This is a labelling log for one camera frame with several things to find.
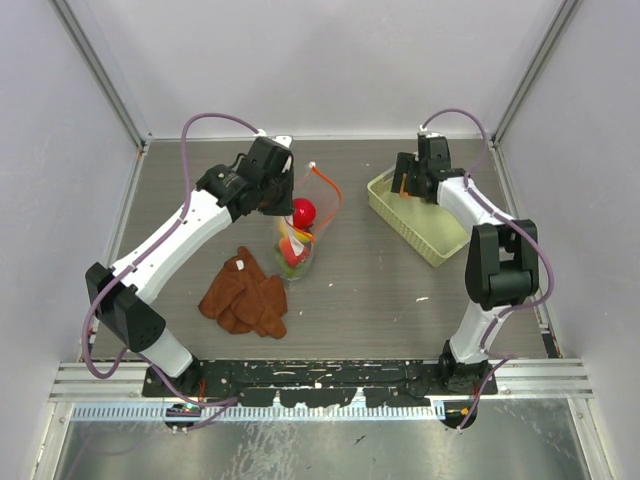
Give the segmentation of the red bell pepper toy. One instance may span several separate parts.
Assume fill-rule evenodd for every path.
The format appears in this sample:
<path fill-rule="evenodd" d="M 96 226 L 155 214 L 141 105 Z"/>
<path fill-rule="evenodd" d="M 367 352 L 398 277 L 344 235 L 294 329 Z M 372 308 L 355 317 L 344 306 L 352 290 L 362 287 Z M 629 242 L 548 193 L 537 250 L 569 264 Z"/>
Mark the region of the red bell pepper toy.
<path fill-rule="evenodd" d="M 310 253 L 310 248 L 305 244 L 293 245 L 289 238 L 281 238 L 278 248 L 286 265 L 291 268 L 295 268 L 300 263 L 304 262 Z"/>

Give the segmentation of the pale green perforated basket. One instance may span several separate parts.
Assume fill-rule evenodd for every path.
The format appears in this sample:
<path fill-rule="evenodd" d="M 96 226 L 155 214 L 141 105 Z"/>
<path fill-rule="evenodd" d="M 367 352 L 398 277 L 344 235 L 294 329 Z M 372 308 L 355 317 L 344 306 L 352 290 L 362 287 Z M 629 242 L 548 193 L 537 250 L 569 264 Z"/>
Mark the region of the pale green perforated basket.
<path fill-rule="evenodd" d="M 429 265 L 438 268 L 469 243 L 470 235 L 448 211 L 392 193 L 392 180 L 392 168 L 371 180 L 368 204 Z"/>

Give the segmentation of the green leafy vegetable toy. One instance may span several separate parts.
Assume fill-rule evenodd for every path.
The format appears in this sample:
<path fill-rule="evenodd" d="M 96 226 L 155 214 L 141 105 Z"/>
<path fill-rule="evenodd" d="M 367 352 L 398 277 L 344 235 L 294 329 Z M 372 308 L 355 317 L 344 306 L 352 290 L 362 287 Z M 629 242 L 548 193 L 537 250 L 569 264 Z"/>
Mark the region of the green leafy vegetable toy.
<path fill-rule="evenodd" d="M 298 263 L 295 267 L 291 267 L 287 264 L 284 256 L 281 253 L 275 254 L 275 260 L 277 265 L 279 266 L 280 275 L 284 279 L 291 280 L 291 281 L 297 280 L 303 277 L 306 274 L 306 272 L 309 270 L 312 263 L 312 258 L 309 257 L 308 259 Z"/>

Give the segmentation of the yellow banana toy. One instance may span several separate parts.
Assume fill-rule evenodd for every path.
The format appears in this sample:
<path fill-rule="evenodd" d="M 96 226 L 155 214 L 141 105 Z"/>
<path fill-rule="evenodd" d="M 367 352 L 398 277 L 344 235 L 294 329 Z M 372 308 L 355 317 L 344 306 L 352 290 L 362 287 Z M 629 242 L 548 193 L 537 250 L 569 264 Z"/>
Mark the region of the yellow banana toy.
<path fill-rule="evenodd" d="M 314 236 L 310 232 L 290 228 L 288 225 L 283 227 L 283 234 L 303 244 L 314 242 Z"/>

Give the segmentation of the clear zip top bag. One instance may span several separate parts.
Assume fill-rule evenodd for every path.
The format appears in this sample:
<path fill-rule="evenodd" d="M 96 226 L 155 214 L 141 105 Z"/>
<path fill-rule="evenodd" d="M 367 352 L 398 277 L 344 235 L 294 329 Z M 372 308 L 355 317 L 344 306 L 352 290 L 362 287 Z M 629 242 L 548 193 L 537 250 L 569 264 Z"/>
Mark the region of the clear zip top bag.
<path fill-rule="evenodd" d="M 337 183 L 310 162 L 294 182 L 294 213 L 273 222 L 273 254 L 281 277 L 294 281 L 306 275 L 316 250 L 343 205 Z"/>

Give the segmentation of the peach toy fruit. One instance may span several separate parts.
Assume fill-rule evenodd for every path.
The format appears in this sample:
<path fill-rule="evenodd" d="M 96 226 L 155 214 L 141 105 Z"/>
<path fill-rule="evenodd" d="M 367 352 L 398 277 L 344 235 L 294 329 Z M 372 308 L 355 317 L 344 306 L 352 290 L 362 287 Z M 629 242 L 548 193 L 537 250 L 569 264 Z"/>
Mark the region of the peach toy fruit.
<path fill-rule="evenodd" d="M 411 197 L 411 194 L 406 189 L 406 181 L 407 181 L 407 174 L 404 173 L 403 176 L 402 176 L 401 185 L 400 185 L 400 191 L 399 191 L 399 195 L 402 198 L 410 198 Z"/>

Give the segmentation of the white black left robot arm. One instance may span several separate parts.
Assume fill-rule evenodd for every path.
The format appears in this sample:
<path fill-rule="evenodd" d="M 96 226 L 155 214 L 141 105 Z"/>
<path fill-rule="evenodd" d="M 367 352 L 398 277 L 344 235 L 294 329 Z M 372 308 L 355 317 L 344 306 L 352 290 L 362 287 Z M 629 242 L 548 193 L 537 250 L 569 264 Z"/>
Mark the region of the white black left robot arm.
<path fill-rule="evenodd" d="M 200 384 L 199 360 L 170 332 L 152 308 L 176 271 L 209 239 L 242 216 L 293 211 L 294 155 L 289 136 L 258 136 L 235 164 L 208 169 L 188 190 L 180 209 L 127 256 L 85 274 L 91 306 L 87 323 L 99 320 L 127 350 L 158 368 L 178 396 Z"/>

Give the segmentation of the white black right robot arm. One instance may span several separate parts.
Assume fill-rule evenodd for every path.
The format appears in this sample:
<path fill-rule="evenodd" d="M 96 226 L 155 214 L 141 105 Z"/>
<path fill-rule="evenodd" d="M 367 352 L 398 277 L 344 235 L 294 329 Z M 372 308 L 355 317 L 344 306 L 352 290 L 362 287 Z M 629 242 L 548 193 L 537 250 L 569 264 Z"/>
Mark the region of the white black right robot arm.
<path fill-rule="evenodd" d="M 537 227 L 480 193 L 468 172 L 452 166 L 448 140 L 440 134 L 420 132 L 417 151 L 397 155 L 391 191 L 443 208 L 470 235 L 464 276 L 469 304 L 445 342 L 436 378 L 452 394 L 473 389 L 488 372 L 490 347 L 504 321 L 539 288 Z"/>

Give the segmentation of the red apple toy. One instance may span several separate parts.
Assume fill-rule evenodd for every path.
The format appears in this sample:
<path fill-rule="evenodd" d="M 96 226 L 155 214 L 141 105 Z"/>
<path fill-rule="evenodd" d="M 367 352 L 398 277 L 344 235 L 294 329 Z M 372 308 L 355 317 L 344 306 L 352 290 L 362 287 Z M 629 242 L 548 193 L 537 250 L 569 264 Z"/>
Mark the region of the red apple toy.
<path fill-rule="evenodd" d="M 309 229 L 313 226 L 317 210 L 314 203 L 308 198 L 298 197 L 293 200 L 294 213 L 292 224 L 298 229 Z"/>

